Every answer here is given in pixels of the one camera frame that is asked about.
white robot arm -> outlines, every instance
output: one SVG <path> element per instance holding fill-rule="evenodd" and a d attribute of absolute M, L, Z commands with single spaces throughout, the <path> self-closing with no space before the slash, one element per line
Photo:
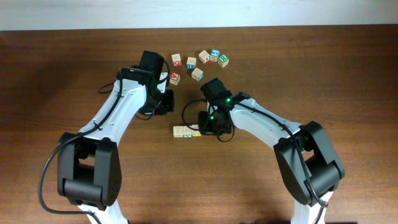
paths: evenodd
<path fill-rule="evenodd" d="M 281 118 L 245 93 L 232 95 L 217 78 L 201 91 L 208 106 L 199 113 L 196 131 L 219 137 L 239 128 L 273 148 L 284 184 L 295 199 L 291 223 L 324 223 L 327 203 L 345 170 L 323 128 L 314 121 L 302 125 Z M 313 152 L 307 161 L 304 151 Z"/>
<path fill-rule="evenodd" d="M 162 73 L 163 64 L 167 73 Z M 140 64 L 119 70 L 113 90 L 95 117 L 78 134 L 64 133 L 58 148 L 44 165 L 39 182 L 39 201 L 56 214 L 85 214 L 92 224 L 127 224 L 116 200 L 122 176 L 118 145 L 133 116 L 163 115 L 174 109 L 174 93 L 166 90 L 170 68 L 158 53 L 144 51 Z M 45 172 L 58 153 L 57 188 L 61 196 L 82 212 L 48 208 L 42 196 Z M 88 156 L 95 165 L 80 161 Z"/>

wood grain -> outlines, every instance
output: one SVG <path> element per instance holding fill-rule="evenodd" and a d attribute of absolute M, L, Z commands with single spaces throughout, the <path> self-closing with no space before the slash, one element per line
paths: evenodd
<path fill-rule="evenodd" d="M 175 111 L 134 121 L 121 140 L 119 203 L 132 223 L 270 223 L 290 220 L 293 198 L 274 153 L 238 130 L 216 138 L 174 138 L 182 107 L 199 87 L 220 78 L 292 121 L 321 123 L 346 169 L 330 201 L 328 222 L 398 223 L 398 26 L 253 27 L 225 29 L 68 30 L 0 33 L 0 222 L 88 223 L 52 215 L 37 199 L 47 156 L 64 132 L 77 132 L 107 96 L 97 89 L 143 50 L 171 62 L 215 48 L 230 63 L 185 66 Z M 196 120 L 195 105 L 187 119 Z M 56 190 L 56 164 L 44 197 L 76 209 Z"/>

wooden table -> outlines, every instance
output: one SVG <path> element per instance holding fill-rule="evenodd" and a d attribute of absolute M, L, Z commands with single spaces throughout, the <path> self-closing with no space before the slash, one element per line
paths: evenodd
<path fill-rule="evenodd" d="M 119 203 L 132 223 L 270 223 L 290 220 L 293 198 L 272 149 L 237 130 L 175 139 L 182 107 L 220 78 L 291 121 L 326 129 L 346 177 L 330 201 L 328 222 L 398 223 L 398 26 L 227 29 L 64 30 L 0 33 L 0 222 L 88 223 L 52 215 L 37 199 L 47 156 L 64 132 L 77 132 L 108 96 L 97 89 L 143 50 L 183 61 L 203 49 L 230 57 L 225 68 L 198 62 L 197 82 L 184 68 L 175 111 L 134 119 L 119 146 Z M 204 104 L 187 111 L 195 122 Z M 52 208 L 76 210 L 57 193 L 56 162 L 45 178 Z"/>

cable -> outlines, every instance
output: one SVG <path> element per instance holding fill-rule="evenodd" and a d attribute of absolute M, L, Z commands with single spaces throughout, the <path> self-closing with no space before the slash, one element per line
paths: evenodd
<path fill-rule="evenodd" d="M 317 215 L 317 217 L 315 218 L 315 220 L 313 221 L 312 224 L 317 224 L 321 220 L 323 209 L 324 209 L 323 207 L 319 208 L 318 215 Z"/>
<path fill-rule="evenodd" d="M 182 119 L 182 122 L 184 123 L 184 125 L 185 125 L 187 128 L 189 128 L 189 129 L 191 129 L 191 130 L 194 130 L 194 131 L 201 131 L 201 130 L 200 130 L 200 129 L 196 129 L 196 128 L 192 128 L 192 127 L 185 121 L 185 119 L 184 119 L 184 114 L 185 114 L 185 110 L 187 109 L 187 107 L 188 107 L 189 105 L 191 105 L 192 103 L 199 102 L 199 101 L 206 102 L 207 100 L 206 100 L 206 99 L 192 100 L 191 102 L 187 103 L 187 104 L 184 106 L 184 108 L 182 109 L 182 112 L 181 112 L 181 119 Z M 204 129 L 205 127 L 207 127 L 208 122 L 209 122 L 209 118 L 207 117 L 206 123 L 205 123 L 205 125 L 203 125 L 203 128 L 202 128 L 202 129 Z"/>
<path fill-rule="evenodd" d="M 101 224 L 100 220 L 98 219 L 98 217 L 95 215 L 94 212 L 82 212 L 82 211 L 58 211 L 58 210 L 54 210 L 51 208 L 48 208 L 48 206 L 46 206 L 44 199 L 43 199 L 43 182 L 44 182 L 44 176 L 45 173 L 47 171 L 47 169 L 49 168 L 49 165 L 52 161 L 52 159 L 55 157 L 55 155 L 57 155 L 57 153 L 59 151 L 61 151 L 66 145 L 76 141 L 77 139 L 80 139 L 81 137 L 93 133 L 94 131 L 96 131 L 97 129 L 99 129 L 101 127 L 101 125 L 103 125 L 105 123 L 105 121 L 111 116 L 113 110 L 115 109 L 116 105 L 118 104 L 119 100 L 122 96 L 122 90 L 123 90 L 123 76 L 122 76 L 122 71 L 119 68 L 119 73 L 120 75 L 120 88 L 119 88 L 119 93 L 116 97 L 115 102 L 113 103 L 112 107 L 109 109 L 108 113 L 105 115 L 105 117 L 98 123 L 94 123 L 94 128 L 91 128 L 88 131 L 85 131 L 84 133 L 80 133 L 77 134 L 75 137 L 67 140 L 66 142 L 64 142 L 63 144 L 59 145 L 58 147 L 56 147 L 54 149 L 54 151 L 51 153 L 51 155 L 49 156 L 49 158 L 47 159 L 47 162 L 44 164 L 42 173 L 40 175 L 40 180 L 39 180 L 39 188 L 38 188 L 38 196 L 39 196 L 39 202 L 41 204 L 41 206 L 44 208 L 44 210 L 50 212 L 50 213 L 54 213 L 54 214 L 60 214 L 60 215 L 90 215 L 94 218 L 94 220 L 98 223 Z"/>
<path fill-rule="evenodd" d="M 155 113 L 155 111 L 152 111 L 152 113 L 151 113 L 150 115 L 144 115 L 144 116 L 149 116 L 148 118 L 140 118 L 140 117 L 138 117 L 136 114 L 135 114 L 134 116 L 135 116 L 136 118 L 138 118 L 138 119 L 143 120 L 143 121 L 147 121 L 147 120 L 149 120 L 149 119 L 152 118 L 152 116 L 154 115 L 154 113 Z"/>
<path fill-rule="evenodd" d="M 167 77 L 165 77 L 162 80 L 159 80 L 159 84 L 163 83 L 164 81 L 166 81 L 166 80 L 168 80 L 170 78 L 170 66 L 169 66 L 169 63 L 167 63 L 166 59 L 164 59 L 164 63 L 166 64 L 166 67 L 167 67 Z"/>
<path fill-rule="evenodd" d="M 264 115 L 264 116 L 270 118 L 271 120 L 273 120 L 275 123 L 277 123 L 280 127 L 282 127 L 283 130 L 285 130 L 285 131 L 289 134 L 290 138 L 292 139 L 292 143 L 293 143 L 293 145 L 294 145 L 294 148 L 296 148 L 296 150 L 297 150 L 297 152 L 298 152 L 298 157 L 300 158 L 301 166 L 303 167 L 305 180 L 307 181 L 307 182 L 305 182 L 304 184 L 309 188 L 310 193 L 311 193 L 311 196 L 321 205 L 321 207 L 322 207 L 322 208 L 327 208 L 328 203 L 322 201 L 322 200 L 317 196 L 317 193 L 315 192 L 315 189 L 313 188 L 312 182 L 311 182 L 311 180 L 310 180 L 310 175 L 308 174 L 307 165 L 305 164 L 305 161 L 304 161 L 304 157 L 303 157 L 303 155 L 302 155 L 302 152 L 300 152 L 301 147 L 299 146 L 299 144 L 298 144 L 297 141 L 295 140 L 295 137 L 294 137 L 293 133 L 286 127 L 286 125 L 282 124 L 280 121 L 278 121 L 278 120 L 275 119 L 273 116 L 271 116 L 271 115 L 269 115 L 269 114 L 267 114 L 267 113 L 264 113 L 264 112 L 262 112 L 262 111 L 259 111 L 259 110 L 255 109 L 255 108 L 251 108 L 250 106 L 246 106 L 246 105 L 244 105 L 244 104 L 242 104 L 242 103 L 238 103 L 238 102 L 234 102 L 234 103 L 236 103 L 237 105 L 242 106 L 242 107 L 244 107 L 244 108 L 246 108 L 246 109 L 249 109 L 249 110 L 251 110 L 251 111 L 253 111 L 253 112 L 259 113 L 259 114 L 261 114 L 261 115 Z"/>
<path fill-rule="evenodd" d="M 227 141 L 221 140 L 220 135 L 217 135 L 217 140 L 219 140 L 222 143 L 226 143 L 226 142 L 229 142 L 230 140 L 232 140 L 232 138 L 234 138 L 234 136 L 235 136 L 235 126 L 232 126 L 232 136 L 229 140 L 227 140 Z"/>
<path fill-rule="evenodd" d="M 101 88 L 99 88 L 98 93 L 99 93 L 99 94 L 111 93 L 112 90 L 101 91 L 103 88 L 108 87 L 108 86 L 111 86 L 111 85 L 113 85 L 113 83 L 108 83 L 108 84 L 106 84 L 106 85 L 103 85 Z"/>

wooden block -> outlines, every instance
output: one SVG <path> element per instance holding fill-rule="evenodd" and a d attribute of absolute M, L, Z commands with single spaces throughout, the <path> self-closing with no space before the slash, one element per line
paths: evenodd
<path fill-rule="evenodd" d="M 210 54 L 207 53 L 206 50 L 200 52 L 200 54 L 199 54 L 199 60 L 200 60 L 201 62 L 203 62 L 203 63 L 208 62 L 208 61 L 210 60 Z"/>
<path fill-rule="evenodd" d="M 193 124 L 193 125 L 191 125 L 191 128 L 199 129 L 199 125 Z M 192 136 L 193 137 L 201 136 L 200 131 L 192 130 Z"/>
<path fill-rule="evenodd" d="M 187 69 L 194 70 L 197 66 L 197 58 L 188 57 Z"/>
<path fill-rule="evenodd" d="M 182 138 L 184 137 L 183 135 L 183 128 L 184 126 L 174 126 L 173 127 L 173 134 L 175 138 Z"/>
<path fill-rule="evenodd" d="M 217 63 L 224 68 L 229 63 L 229 58 L 226 55 L 221 55 Z"/>
<path fill-rule="evenodd" d="M 172 60 L 174 66 L 180 66 L 182 64 L 180 54 L 173 54 Z"/>
<path fill-rule="evenodd" d="M 195 68 L 194 71 L 192 72 L 192 78 L 196 81 L 200 81 L 203 78 L 203 71 L 200 70 L 199 68 Z"/>
<path fill-rule="evenodd" d="M 181 75 L 179 75 L 175 72 L 172 72 L 172 74 L 170 75 L 170 83 L 174 84 L 174 85 L 178 85 L 180 80 L 181 80 Z"/>
<path fill-rule="evenodd" d="M 216 49 L 211 50 L 210 60 L 214 61 L 214 62 L 217 62 L 217 59 L 220 56 L 220 53 L 221 52 L 219 50 L 216 50 Z"/>
<path fill-rule="evenodd" d="M 185 138 L 192 138 L 192 129 L 184 126 L 182 129 L 182 134 Z"/>

